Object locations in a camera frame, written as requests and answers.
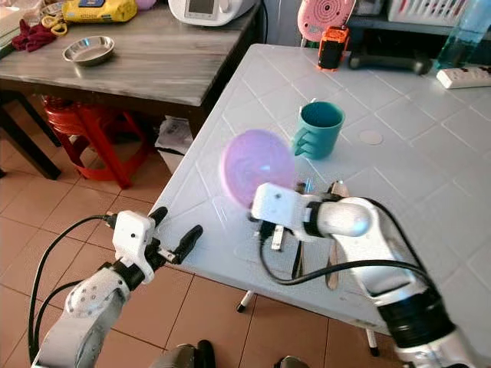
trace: red plastic stool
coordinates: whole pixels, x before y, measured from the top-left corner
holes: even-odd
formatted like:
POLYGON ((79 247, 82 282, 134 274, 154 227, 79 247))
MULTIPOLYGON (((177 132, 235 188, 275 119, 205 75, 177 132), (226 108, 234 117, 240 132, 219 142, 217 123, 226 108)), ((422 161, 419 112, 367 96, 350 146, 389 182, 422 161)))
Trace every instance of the red plastic stool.
POLYGON ((97 105, 69 103, 53 97, 44 99, 44 108, 49 123, 82 176, 94 180, 116 180, 122 189, 131 186, 131 175, 146 159, 152 146, 129 113, 97 105), (135 133, 142 142, 138 151, 125 163, 119 160, 110 142, 115 133, 122 132, 135 133), (76 136, 76 139, 71 141, 70 136, 76 136), (105 169, 84 166, 81 154, 88 146, 95 148, 106 165, 105 169))

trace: white table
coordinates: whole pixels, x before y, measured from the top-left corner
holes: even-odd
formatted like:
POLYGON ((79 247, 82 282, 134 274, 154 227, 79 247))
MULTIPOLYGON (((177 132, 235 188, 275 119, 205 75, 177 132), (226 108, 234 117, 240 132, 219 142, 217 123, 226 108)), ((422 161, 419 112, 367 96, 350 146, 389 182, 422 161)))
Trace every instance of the white table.
MULTIPOLYGON (((344 179, 353 196, 369 196, 393 211, 454 322, 481 354, 491 357, 491 88, 444 90, 434 74, 346 67, 325 73, 316 63, 316 50, 251 46, 155 204, 170 210, 160 240, 175 248, 201 224, 203 236, 185 268, 385 331, 347 272, 336 291, 329 291, 323 278, 294 287, 270 281, 257 258, 257 224, 225 196, 219 181, 222 149, 235 135, 261 128, 289 142, 298 107, 314 97, 334 102, 346 113, 334 152, 324 161, 297 158, 298 179, 313 179, 317 190, 344 179), (362 142, 360 133, 366 130, 381 135, 382 142, 362 142)), ((321 240, 305 246, 305 271, 326 265, 330 244, 321 240)), ((287 276, 296 243, 287 241, 284 249, 269 262, 287 276)))

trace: black cord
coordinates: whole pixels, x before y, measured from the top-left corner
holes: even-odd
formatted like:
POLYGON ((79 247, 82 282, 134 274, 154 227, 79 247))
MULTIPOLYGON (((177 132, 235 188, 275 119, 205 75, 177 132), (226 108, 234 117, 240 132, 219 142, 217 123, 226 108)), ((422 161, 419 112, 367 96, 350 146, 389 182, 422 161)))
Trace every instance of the black cord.
POLYGON ((371 199, 371 198, 363 198, 363 199, 369 201, 375 207, 378 207, 394 223, 394 226, 396 227, 397 231, 399 232, 400 237, 402 238, 402 240, 404 241, 404 243, 406 243, 406 246, 409 249, 409 252, 413 256, 414 260, 416 261, 416 263, 418 264, 418 266, 423 271, 426 272, 427 269, 424 267, 423 262, 421 262, 420 258, 417 256, 416 251, 414 251, 414 248, 413 248, 411 242, 409 241, 409 238, 406 235, 406 232, 404 232, 404 230, 402 229, 402 226, 400 225, 399 221, 396 220, 395 216, 392 215, 392 212, 390 212, 387 207, 385 207, 380 202, 377 202, 374 199, 371 199))
POLYGON ((265 247, 265 242, 263 241, 259 242, 259 259, 261 260, 261 264, 265 269, 266 273, 269 275, 269 277, 281 285, 292 286, 292 285, 303 284, 304 282, 313 280, 315 278, 319 278, 321 276, 325 276, 326 274, 332 274, 334 272, 348 270, 350 268, 388 266, 388 267, 396 267, 396 268, 405 268, 407 270, 410 270, 415 274, 421 276, 426 281, 429 287, 434 288, 436 290, 436 286, 433 283, 433 280, 431 280, 430 276, 418 266, 415 266, 414 264, 407 263, 407 262, 391 261, 387 259, 369 259, 363 261, 345 262, 340 264, 334 264, 332 266, 325 267, 325 268, 320 268, 317 271, 304 274, 299 278, 292 278, 292 279, 279 278, 278 276, 272 273, 271 269, 266 264, 264 258, 264 247, 265 247))
POLYGON ((266 8, 266 4, 264 3, 264 0, 261 0, 261 6, 262 6, 262 9, 264 10, 264 18, 266 20, 264 43, 267 44, 268 43, 269 17, 268 17, 268 9, 266 8))
POLYGON ((304 282, 313 280, 314 278, 319 278, 321 276, 325 276, 326 274, 331 274, 334 272, 348 270, 350 268, 370 267, 370 266, 387 266, 387 267, 405 268, 407 270, 414 272, 415 274, 417 274, 421 278, 423 278, 430 288, 433 288, 437 292, 437 286, 434 284, 433 280, 428 275, 426 268, 423 266, 423 263, 418 258, 416 252, 414 251, 413 246, 410 243, 409 238, 407 237, 406 233, 402 229, 402 226, 400 225, 400 223, 396 220, 395 216, 392 215, 392 213, 381 203, 379 203, 373 199, 369 199, 369 198, 364 198, 364 199, 369 201, 372 205, 378 207, 394 223, 394 226, 396 227, 396 229, 399 232, 403 241, 406 243, 406 246, 409 249, 410 253, 413 255, 414 260, 416 261, 417 265, 407 263, 407 262, 402 262, 402 261, 388 260, 388 259, 371 259, 371 260, 352 261, 352 262, 335 264, 335 265, 332 265, 330 267, 320 268, 317 271, 310 272, 309 274, 305 274, 299 278, 291 278, 291 279, 279 278, 278 276, 273 274, 273 272, 271 271, 269 266, 266 264, 266 261, 264 258, 265 241, 269 236, 272 235, 272 233, 274 231, 275 224, 273 224, 271 222, 263 222, 261 225, 261 228, 259 229, 259 259, 260 259, 261 264, 262 264, 263 268, 265 269, 266 273, 269 275, 269 277, 272 278, 278 284, 297 285, 297 284, 303 284, 304 282))
POLYGON ((35 305, 36 305, 36 298, 38 297, 38 289, 39 289, 39 281, 41 280, 41 274, 43 272, 43 267, 44 263, 46 263, 46 260, 48 259, 49 254, 55 247, 55 245, 62 239, 64 238, 69 232, 71 232, 74 228, 77 228, 78 226, 84 224, 85 222, 89 222, 91 220, 104 220, 106 221, 109 219, 109 215, 94 215, 94 216, 89 216, 87 218, 83 218, 82 220, 75 222, 72 226, 67 228, 65 231, 63 231, 51 244, 50 246, 44 251, 44 254, 39 261, 38 265, 38 270, 36 271, 36 277, 34 279, 34 284, 32 285, 32 292, 31 292, 31 303, 29 305, 29 322, 28 322, 28 349, 29 349, 29 359, 31 363, 34 362, 34 359, 36 357, 36 354, 38 353, 38 349, 35 347, 35 339, 34 339, 34 314, 35 314, 35 305))
POLYGON ((69 282, 69 283, 67 283, 65 285, 62 285, 60 287, 57 287, 56 289, 54 289, 51 292, 51 294, 48 295, 48 297, 46 298, 46 300, 41 305, 41 309, 39 310, 39 313, 38 313, 38 318, 36 319, 36 328, 34 330, 34 345, 35 345, 35 349, 36 349, 36 354, 39 351, 39 330, 41 329, 41 322, 42 322, 42 319, 43 319, 44 310, 48 306, 49 302, 60 291, 63 291, 64 289, 72 288, 73 286, 80 284, 82 281, 83 280, 72 281, 72 282, 69 282))

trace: brown tile floor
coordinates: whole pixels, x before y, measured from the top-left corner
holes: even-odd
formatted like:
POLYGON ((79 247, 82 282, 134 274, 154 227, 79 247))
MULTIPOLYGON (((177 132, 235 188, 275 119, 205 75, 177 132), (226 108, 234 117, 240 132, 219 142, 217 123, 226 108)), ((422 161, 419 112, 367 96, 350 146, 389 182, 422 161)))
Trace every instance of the brown tile floor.
MULTIPOLYGON (((148 212, 170 173, 150 157, 123 191, 113 182, 88 182, 71 167, 62 149, 40 134, 20 107, 10 106, 18 123, 56 162, 59 180, 42 178, 4 140, 0 141, 0 368, 28 366, 28 295, 42 252, 65 227, 83 216, 133 209, 148 212)), ((98 166, 91 151, 87 164, 98 166)), ((91 275, 114 259, 111 231, 92 223, 63 240, 43 274, 39 298, 56 286, 91 275)), ((243 291, 165 267, 139 288, 108 335, 99 367, 149 366, 179 343, 206 338, 216 349, 218 368, 271 368, 285 355, 296 355, 311 368, 396 367, 390 338, 379 336, 382 356, 372 358, 362 329, 257 297, 243 314, 235 312, 243 291)), ((61 313, 66 293, 47 309, 42 335, 61 313)))

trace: wall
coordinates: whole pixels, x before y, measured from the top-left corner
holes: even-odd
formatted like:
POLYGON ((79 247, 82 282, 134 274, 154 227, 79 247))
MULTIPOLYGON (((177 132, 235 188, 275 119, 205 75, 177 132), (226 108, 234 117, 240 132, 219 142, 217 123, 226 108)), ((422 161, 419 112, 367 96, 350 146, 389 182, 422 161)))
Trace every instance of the wall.
POLYGON ((264 0, 269 14, 269 44, 300 45, 297 29, 298 8, 302 0, 264 0))

